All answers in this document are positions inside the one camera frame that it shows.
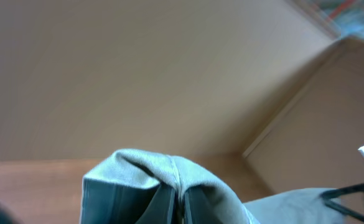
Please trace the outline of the khaki cargo shorts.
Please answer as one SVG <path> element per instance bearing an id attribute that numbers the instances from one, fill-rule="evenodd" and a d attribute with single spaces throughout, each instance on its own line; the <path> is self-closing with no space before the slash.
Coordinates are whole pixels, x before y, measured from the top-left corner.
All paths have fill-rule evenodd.
<path id="1" fill-rule="evenodd" d="M 175 223 L 184 223 L 184 194 L 192 187 L 203 190 L 224 224 L 345 221 L 323 204 L 322 188 L 292 190 L 243 203 L 224 181 L 184 157 L 119 149 L 83 176 L 80 223 L 136 223 L 160 186 L 175 190 Z"/>

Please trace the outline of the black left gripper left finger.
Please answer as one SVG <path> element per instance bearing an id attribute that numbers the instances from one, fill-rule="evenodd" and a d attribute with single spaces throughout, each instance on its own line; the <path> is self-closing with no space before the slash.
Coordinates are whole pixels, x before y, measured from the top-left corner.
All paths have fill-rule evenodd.
<path id="1" fill-rule="evenodd" d="M 175 190 L 160 186 L 136 224 L 174 224 Z"/>

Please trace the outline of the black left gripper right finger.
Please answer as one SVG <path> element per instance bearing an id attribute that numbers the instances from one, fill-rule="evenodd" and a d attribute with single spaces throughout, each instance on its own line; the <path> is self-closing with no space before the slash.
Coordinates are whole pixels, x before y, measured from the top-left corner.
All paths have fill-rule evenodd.
<path id="1" fill-rule="evenodd" d="M 185 224 L 222 224 L 200 187 L 189 188 L 184 194 Z"/>

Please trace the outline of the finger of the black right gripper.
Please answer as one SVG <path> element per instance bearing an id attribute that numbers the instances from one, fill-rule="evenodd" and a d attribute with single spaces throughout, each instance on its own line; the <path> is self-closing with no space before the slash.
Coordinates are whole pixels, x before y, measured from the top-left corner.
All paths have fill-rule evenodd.
<path id="1" fill-rule="evenodd" d="M 348 224 L 364 224 L 364 183 L 327 190 L 320 195 L 325 206 L 339 212 Z"/>

